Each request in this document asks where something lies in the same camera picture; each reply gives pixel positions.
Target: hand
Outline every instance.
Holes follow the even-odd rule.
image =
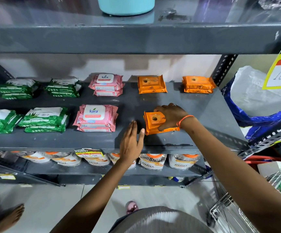
[[[136,160],[144,146],[145,129],[142,128],[139,134],[138,142],[136,140],[137,124],[132,121],[120,143],[120,160],[124,160],[132,164]]]
[[[178,105],[174,105],[173,103],[169,103],[169,105],[158,106],[154,109],[154,112],[157,111],[163,113],[166,118],[166,122],[160,127],[158,127],[159,131],[163,131],[164,129],[170,127],[177,127],[177,123],[183,117],[188,115],[185,110],[183,110]]]

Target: tiled floor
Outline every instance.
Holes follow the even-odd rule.
[[[50,232],[92,187],[92,185],[20,187],[19,185],[0,184],[0,210],[25,203],[25,212],[22,218],[6,233]],[[162,205],[178,209],[205,223],[206,213],[217,201],[217,188],[212,179],[207,179],[192,184],[186,189],[175,186],[131,186],[130,189],[116,189],[93,233],[108,232],[113,223],[125,215],[125,204],[129,200],[136,201],[139,208]],[[212,231],[222,232],[218,226],[215,226]]]

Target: kara logo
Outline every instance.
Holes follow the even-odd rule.
[[[90,113],[98,113],[98,112],[99,111],[96,108],[94,108],[93,110],[90,109]]]

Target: orange wipes pack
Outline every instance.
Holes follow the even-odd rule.
[[[139,94],[168,92],[163,81],[163,75],[138,76],[138,91]]]
[[[216,87],[212,78],[201,76],[184,76],[182,77],[184,92],[188,93],[212,93]]]
[[[180,130],[179,127],[174,127],[160,132],[158,127],[165,123],[165,116],[161,112],[144,112],[144,119],[146,122],[146,135]]]

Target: turquoise container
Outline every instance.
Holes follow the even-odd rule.
[[[109,15],[140,15],[154,8],[155,0],[98,0],[100,9]]]

